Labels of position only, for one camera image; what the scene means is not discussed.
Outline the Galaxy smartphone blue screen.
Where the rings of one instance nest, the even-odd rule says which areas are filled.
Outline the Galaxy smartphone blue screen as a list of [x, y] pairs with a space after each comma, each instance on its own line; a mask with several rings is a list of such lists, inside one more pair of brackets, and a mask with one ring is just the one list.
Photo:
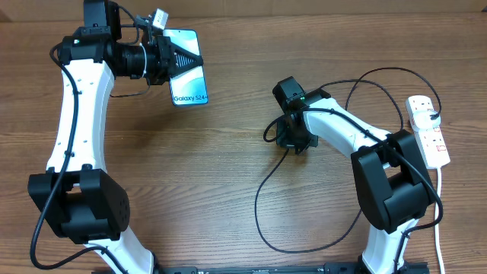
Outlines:
[[174, 59], [175, 72], [169, 77], [173, 104], [178, 107], [207, 104], [208, 92], [197, 32], [166, 29], [163, 35], [170, 39]]

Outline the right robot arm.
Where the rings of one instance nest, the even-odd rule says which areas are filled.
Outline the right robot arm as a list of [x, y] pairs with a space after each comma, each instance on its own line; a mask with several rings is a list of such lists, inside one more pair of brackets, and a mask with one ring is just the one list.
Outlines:
[[306, 92], [288, 77], [272, 93], [283, 114], [274, 141], [300, 154], [324, 139], [350, 158], [360, 210], [371, 227], [367, 246], [350, 263], [325, 263], [325, 273], [428, 273], [403, 256], [419, 219], [441, 200], [412, 133], [375, 128], [341, 108], [322, 88]]

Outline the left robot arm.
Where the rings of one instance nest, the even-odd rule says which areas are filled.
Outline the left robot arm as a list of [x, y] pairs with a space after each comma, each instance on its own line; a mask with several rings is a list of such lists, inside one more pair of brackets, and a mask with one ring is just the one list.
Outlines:
[[83, 25], [49, 53], [62, 71], [62, 109], [46, 170], [30, 176], [28, 193], [40, 224], [81, 245], [83, 253], [97, 253], [111, 272], [159, 273], [157, 257], [130, 228], [126, 191], [107, 173], [107, 106], [121, 77], [149, 87], [168, 84], [177, 106], [208, 103], [198, 35], [167, 27], [167, 13], [159, 9], [132, 18], [136, 38], [127, 43], [121, 5], [86, 1], [83, 8]]

